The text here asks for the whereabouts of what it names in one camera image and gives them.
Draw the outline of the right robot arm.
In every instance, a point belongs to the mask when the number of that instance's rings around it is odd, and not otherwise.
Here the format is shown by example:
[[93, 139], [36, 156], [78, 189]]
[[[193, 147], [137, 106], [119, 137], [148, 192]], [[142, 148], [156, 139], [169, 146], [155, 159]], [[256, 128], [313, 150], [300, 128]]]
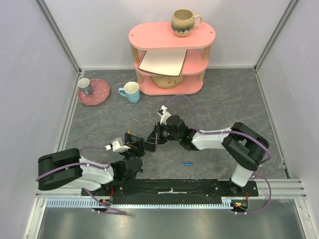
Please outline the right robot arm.
[[145, 141], [145, 149], [151, 152], [158, 144], [177, 141], [188, 151], [204, 149], [225, 149], [237, 162], [228, 183], [228, 190], [234, 196], [246, 191], [246, 184], [262, 164], [265, 154], [271, 158], [269, 142], [241, 122], [222, 130], [200, 131], [186, 126], [178, 116], [169, 116], [157, 122]]

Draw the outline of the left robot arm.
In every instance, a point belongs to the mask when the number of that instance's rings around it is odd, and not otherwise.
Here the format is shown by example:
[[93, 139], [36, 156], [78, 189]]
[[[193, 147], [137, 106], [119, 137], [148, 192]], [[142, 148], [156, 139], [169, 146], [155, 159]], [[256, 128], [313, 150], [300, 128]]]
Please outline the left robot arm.
[[146, 151], [154, 152], [156, 144], [144, 142], [142, 138], [135, 142], [122, 142], [121, 138], [116, 138], [99, 149], [112, 150], [124, 159], [97, 163], [86, 159], [80, 154], [82, 150], [77, 148], [42, 156], [38, 160], [38, 189], [48, 191], [67, 185], [104, 196], [109, 192], [109, 185], [133, 180], [142, 173], [141, 157]]

